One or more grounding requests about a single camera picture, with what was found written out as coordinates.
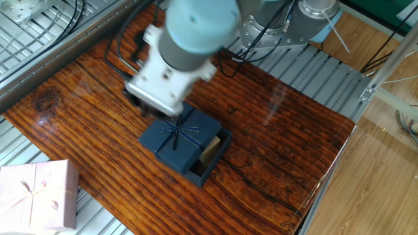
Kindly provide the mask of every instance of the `gift box ribbon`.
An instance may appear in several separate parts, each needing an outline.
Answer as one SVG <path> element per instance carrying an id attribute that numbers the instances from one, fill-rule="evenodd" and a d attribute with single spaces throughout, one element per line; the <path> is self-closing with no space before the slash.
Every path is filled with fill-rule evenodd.
<path id="1" fill-rule="evenodd" d="M 194 108 L 192 108 L 185 116 L 183 119 L 181 119 L 180 117 L 176 120 L 176 124 L 173 125 L 171 122 L 169 121 L 163 121 L 163 123 L 169 127 L 167 128 L 161 128 L 160 132 L 161 133 L 170 133 L 169 136 L 164 140 L 164 142 L 160 145 L 160 147 L 157 149 L 157 151 L 155 151 L 155 153 L 157 154 L 158 157 L 159 156 L 159 152 L 165 147 L 165 145 L 170 141 L 171 138 L 174 138 L 173 143 L 172 143 L 172 150 L 176 150 L 176 145 L 177 145 L 177 136 L 180 135 L 182 137 L 184 137 L 186 140 L 190 141 L 191 143 L 193 143 L 194 145 L 196 145 L 201 151 L 204 150 L 204 147 L 202 146 L 202 144 L 194 139 L 192 136 L 190 136 L 189 134 L 186 133 L 186 131 L 195 131 L 195 132 L 199 132 L 199 128 L 198 127 L 183 127 L 182 125 L 184 124 L 184 122 L 186 121 L 186 119 L 191 115 L 191 113 L 194 111 Z"/>
<path id="2" fill-rule="evenodd" d="M 53 193 L 70 193 L 70 190 L 66 189 L 49 189 L 46 187 L 46 182 L 42 182 L 42 188 L 39 190 L 30 190 L 28 184 L 25 181 L 20 182 L 20 186 L 23 188 L 23 193 L 19 195 L 9 195 L 9 196 L 2 196 L 0 197 L 0 201 L 11 201 L 12 202 L 5 206 L 4 208 L 0 209 L 0 213 L 4 213 L 5 211 L 11 209 L 13 206 L 17 205 L 23 199 L 32 198 L 36 195 L 43 195 L 43 196 L 51 196 Z M 58 203 L 54 200 L 48 200 L 45 198 L 43 201 L 47 208 L 52 208 L 55 211 L 58 211 Z"/>

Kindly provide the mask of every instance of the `pink gift box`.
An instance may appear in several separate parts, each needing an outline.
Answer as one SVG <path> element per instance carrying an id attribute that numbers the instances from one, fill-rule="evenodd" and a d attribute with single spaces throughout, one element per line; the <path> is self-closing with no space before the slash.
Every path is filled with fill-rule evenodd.
<path id="1" fill-rule="evenodd" d="M 0 234 L 76 226 L 78 171 L 68 160 L 0 168 Z"/>

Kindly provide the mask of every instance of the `wooden table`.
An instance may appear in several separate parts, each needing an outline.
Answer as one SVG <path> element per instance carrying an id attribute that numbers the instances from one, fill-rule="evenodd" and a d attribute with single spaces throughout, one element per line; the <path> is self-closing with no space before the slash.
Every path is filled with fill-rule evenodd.
<path id="1" fill-rule="evenodd" d="M 152 17 L 150 8 L 131 24 L 125 57 Z M 292 234 L 354 123 L 253 65 L 232 79 L 218 72 L 187 97 L 233 133 L 199 188 L 137 142 L 152 119 L 122 95 L 122 78 L 103 62 L 106 42 L 3 115 L 49 158 L 70 159 L 80 185 L 135 234 Z M 223 66 L 232 73 L 236 62 Z"/>

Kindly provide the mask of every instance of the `light wood floor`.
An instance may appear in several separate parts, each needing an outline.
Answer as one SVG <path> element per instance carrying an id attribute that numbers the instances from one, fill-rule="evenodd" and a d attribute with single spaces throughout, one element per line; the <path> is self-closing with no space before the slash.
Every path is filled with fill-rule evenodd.
<path id="1" fill-rule="evenodd" d="M 360 70 L 387 35 L 344 13 L 324 51 Z M 396 48 L 393 40 L 382 55 Z M 407 57 L 390 80 L 418 75 L 418 53 Z M 410 104 L 418 104 L 418 78 L 384 84 Z M 418 234 L 418 147 L 399 129 L 395 109 L 375 98 L 333 175 L 308 234 Z"/>

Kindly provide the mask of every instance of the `wood grain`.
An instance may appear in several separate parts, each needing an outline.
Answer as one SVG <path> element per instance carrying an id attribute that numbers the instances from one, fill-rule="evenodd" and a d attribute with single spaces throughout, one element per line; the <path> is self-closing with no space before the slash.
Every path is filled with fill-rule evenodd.
<path id="1" fill-rule="evenodd" d="M 355 69 L 361 69 L 388 37 L 346 13 L 336 28 L 351 53 L 344 51 L 333 33 L 325 41 L 325 51 Z M 398 45 L 390 41 L 379 56 Z M 417 75 L 417 61 L 417 53 L 405 58 L 389 80 Z M 384 84 L 383 88 L 418 104 L 418 80 Z M 394 111 L 377 98 L 369 104 L 307 234 L 418 234 L 418 147 L 399 128 Z"/>
<path id="2" fill-rule="evenodd" d="M 152 17 L 151 7 L 130 25 L 125 57 Z M 217 73 L 187 97 L 233 133 L 201 189 L 137 142 L 152 119 L 122 95 L 122 78 L 103 61 L 106 42 L 4 116 L 51 159 L 70 159 L 81 186 L 135 234 L 294 233 L 354 123 L 252 65 L 233 79 Z M 123 67 L 114 54 L 109 59 Z M 232 72 L 236 63 L 223 66 Z"/>

